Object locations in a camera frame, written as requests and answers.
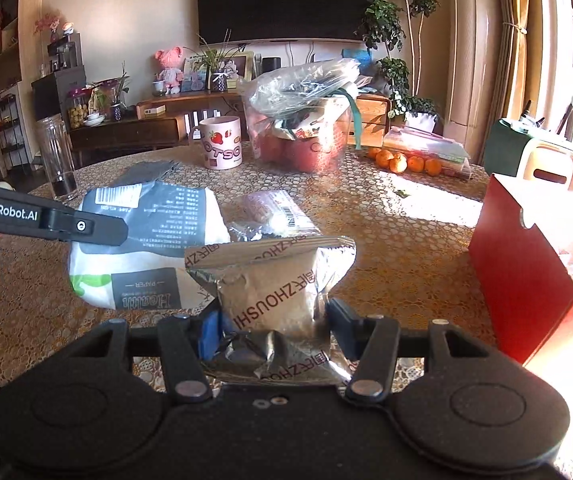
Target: plush toy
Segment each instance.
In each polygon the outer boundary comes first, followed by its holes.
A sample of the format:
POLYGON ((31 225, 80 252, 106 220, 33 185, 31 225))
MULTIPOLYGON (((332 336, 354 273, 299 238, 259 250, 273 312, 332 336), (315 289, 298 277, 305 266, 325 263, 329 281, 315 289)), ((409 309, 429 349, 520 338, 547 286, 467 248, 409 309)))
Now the plush toy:
POLYGON ((158 50, 155 53, 155 59, 162 65, 160 80, 164 81, 167 94, 179 94, 183 78, 180 69, 182 66, 182 49, 176 46, 170 50, 158 50))

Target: glass jar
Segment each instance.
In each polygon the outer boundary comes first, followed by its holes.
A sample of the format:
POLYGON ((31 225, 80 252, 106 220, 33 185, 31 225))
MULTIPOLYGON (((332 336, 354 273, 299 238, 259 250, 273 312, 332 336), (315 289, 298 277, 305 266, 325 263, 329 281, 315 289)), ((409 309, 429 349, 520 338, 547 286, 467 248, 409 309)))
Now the glass jar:
POLYGON ((75 167, 71 157, 69 134, 60 114, 38 121, 38 142, 44 172, 53 189, 53 196, 68 202, 78 194, 75 167))
POLYGON ((69 92, 66 100, 66 111, 69 116, 71 130, 84 126, 89 116, 90 89, 76 88, 69 92))

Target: glass bottle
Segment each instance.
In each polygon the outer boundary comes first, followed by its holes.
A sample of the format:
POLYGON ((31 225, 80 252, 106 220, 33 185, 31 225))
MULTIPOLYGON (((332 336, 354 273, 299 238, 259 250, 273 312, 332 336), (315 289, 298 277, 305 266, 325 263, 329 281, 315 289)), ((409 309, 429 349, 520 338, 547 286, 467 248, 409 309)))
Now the glass bottle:
POLYGON ((78 194, 75 168, 66 126, 60 114, 38 121, 38 141, 44 172, 60 202, 68 202, 78 194))

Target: photo frame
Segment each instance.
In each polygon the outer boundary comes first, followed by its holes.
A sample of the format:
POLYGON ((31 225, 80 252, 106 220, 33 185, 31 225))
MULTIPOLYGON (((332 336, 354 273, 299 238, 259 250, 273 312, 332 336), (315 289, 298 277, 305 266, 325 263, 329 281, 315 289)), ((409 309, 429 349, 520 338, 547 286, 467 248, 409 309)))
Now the photo frame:
MULTIPOLYGON (((250 81, 253 70, 253 53, 245 50, 231 56, 231 59, 224 63, 222 69, 227 74, 226 87, 228 89, 236 88, 237 80, 240 78, 250 81)), ((208 82, 208 88, 211 90, 211 81, 208 82)))
POLYGON ((180 92, 199 92, 206 90, 208 81, 208 70, 205 66, 198 67, 198 58, 196 56, 187 57, 184 60, 184 75, 180 92))

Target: orange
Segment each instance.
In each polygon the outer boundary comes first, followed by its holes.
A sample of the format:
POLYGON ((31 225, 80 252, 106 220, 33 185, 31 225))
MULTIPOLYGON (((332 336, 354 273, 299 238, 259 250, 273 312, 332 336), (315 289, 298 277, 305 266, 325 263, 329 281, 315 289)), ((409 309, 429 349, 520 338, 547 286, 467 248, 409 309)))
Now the orange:
POLYGON ((377 155, 375 155, 375 163, 380 166, 380 168, 389 169, 389 160, 393 158, 393 153, 389 150, 380 150, 377 155))
POLYGON ((389 160, 389 169, 393 173, 402 173, 406 166, 406 157, 400 152, 393 153, 393 158, 389 160))
POLYGON ((367 152, 367 157, 375 159, 375 155, 377 155, 381 151, 382 151, 382 148, 369 148, 369 150, 367 152))
POLYGON ((430 158, 424 163, 424 171, 430 176, 438 176, 442 171, 442 163, 437 158, 430 158))
POLYGON ((411 171, 420 173, 420 171, 424 170, 424 159, 417 155, 410 156, 409 160, 407 160, 407 165, 411 171))

